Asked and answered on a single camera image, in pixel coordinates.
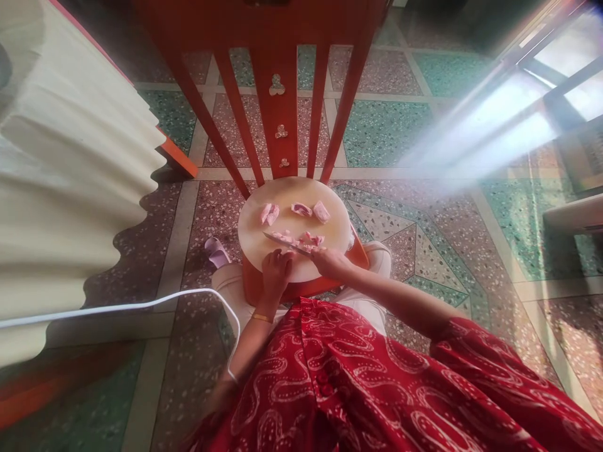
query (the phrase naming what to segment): bangle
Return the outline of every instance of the bangle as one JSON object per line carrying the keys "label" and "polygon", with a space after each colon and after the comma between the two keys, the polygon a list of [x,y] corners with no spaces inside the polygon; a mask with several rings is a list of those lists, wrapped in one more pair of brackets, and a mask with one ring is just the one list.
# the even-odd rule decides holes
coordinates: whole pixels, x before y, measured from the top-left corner
{"label": "bangle", "polygon": [[251,315],[251,318],[258,319],[258,320],[263,320],[263,321],[267,321],[268,323],[274,323],[274,320],[270,320],[270,318],[268,318],[266,316],[263,316],[262,314],[253,313]]}

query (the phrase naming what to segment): knife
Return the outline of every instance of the knife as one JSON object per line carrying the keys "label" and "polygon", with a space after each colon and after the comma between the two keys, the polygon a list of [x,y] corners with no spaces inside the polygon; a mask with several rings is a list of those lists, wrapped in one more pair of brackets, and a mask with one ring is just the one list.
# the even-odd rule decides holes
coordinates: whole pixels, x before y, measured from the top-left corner
{"label": "knife", "polygon": [[281,239],[277,239],[276,237],[274,237],[273,235],[270,235],[267,232],[264,232],[264,235],[267,236],[267,238],[269,238],[273,242],[281,244],[282,246],[285,246],[285,247],[289,248],[290,250],[293,250],[293,251],[301,254],[302,256],[312,257],[312,255],[309,252],[307,252],[306,250],[303,250],[291,243],[285,242],[284,240],[281,240]]}

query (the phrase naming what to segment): chair leg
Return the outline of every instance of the chair leg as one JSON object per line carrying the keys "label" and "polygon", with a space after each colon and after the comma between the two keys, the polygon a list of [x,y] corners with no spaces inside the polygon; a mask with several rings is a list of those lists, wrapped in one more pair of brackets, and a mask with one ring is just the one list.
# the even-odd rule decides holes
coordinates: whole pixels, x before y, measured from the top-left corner
{"label": "chair leg", "polygon": [[111,375],[130,356],[132,343],[101,347],[20,375],[0,387],[0,431],[69,392]]}
{"label": "chair leg", "polygon": [[197,165],[176,146],[176,144],[166,135],[165,143],[158,149],[159,153],[166,158],[170,168],[182,175],[186,179],[194,179],[197,177]]}

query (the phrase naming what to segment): white electric cord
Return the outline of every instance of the white electric cord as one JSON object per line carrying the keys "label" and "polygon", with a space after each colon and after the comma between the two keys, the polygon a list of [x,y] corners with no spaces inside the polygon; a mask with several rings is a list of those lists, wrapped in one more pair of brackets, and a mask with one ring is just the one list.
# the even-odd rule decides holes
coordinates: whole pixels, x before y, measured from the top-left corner
{"label": "white electric cord", "polygon": [[231,376],[231,378],[234,380],[234,382],[238,384],[236,377],[231,372],[231,360],[232,360],[232,357],[234,356],[234,352],[237,350],[237,347],[239,346],[239,337],[241,336],[241,322],[239,322],[239,318],[236,316],[236,314],[234,313],[232,308],[228,305],[228,303],[226,303],[226,300],[222,297],[222,295],[220,295],[218,292],[216,292],[213,289],[208,289],[208,288],[189,289],[189,290],[185,290],[182,292],[177,292],[177,293],[165,296],[160,299],[156,299],[154,301],[148,301],[147,303],[118,304],[115,306],[103,306],[101,308],[78,309],[76,311],[65,311],[65,312],[54,313],[54,314],[42,314],[42,315],[37,315],[37,316],[21,317],[21,318],[16,318],[16,319],[9,319],[9,320],[0,320],[0,330],[2,328],[10,328],[11,326],[31,325],[32,323],[61,320],[61,319],[66,319],[66,318],[71,318],[71,317],[82,317],[82,316],[87,316],[87,315],[92,315],[92,314],[100,314],[100,313],[107,313],[107,312],[114,312],[114,311],[129,311],[132,309],[145,309],[145,308],[150,308],[152,306],[156,306],[157,304],[161,304],[164,301],[168,301],[169,299],[176,298],[181,295],[188,295],[188,294],[192,294],[192,293],[201,293],[201,292],[209,292],[209,293],[216,295],[218,297],[218,299],[222,302],[224,307],[230,311],[230,313],[232,314],[234,319],[237,321],[237,328],[238,328],[239,332],[237,334],[237,340],[234,344],[234,348],[232,349],[232,353],[231,353],[230,357],[228,358],[228,362],[226,363],[226,370],[228,371],[228,374]]}

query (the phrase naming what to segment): wooden cutting board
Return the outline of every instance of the wooden cutting board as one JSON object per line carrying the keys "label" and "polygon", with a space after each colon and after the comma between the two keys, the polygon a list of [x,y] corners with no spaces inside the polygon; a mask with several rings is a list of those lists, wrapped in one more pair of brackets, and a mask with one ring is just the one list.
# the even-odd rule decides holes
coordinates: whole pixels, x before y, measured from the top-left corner
{"label": "wooden cutting board", "polygon": [[[300,202],[312,208],[322,201],[331,219],[322,224],[314,216],[302,217],[291,211],[291,204]],[[260,224],[260,213],[264,204],[278,204],[280,214],[272,226]],[[266,183],[251,193],[239,215],[239,241],[241,249],[248,261],[258,270],[262,270],[262,260],[271,251],[280,246],[267,239],[263,232],[291,232],[294,238],[300,237],[305,231],[312,235],[324,235],[322,246],[345,252],[350,241],[350,217],[343,201],[329,187],[321,182],[305,177],[288,177],[266,181]],[[293,263],[292,283],[311,281],[320,276],[312,261],[296,254]]]}

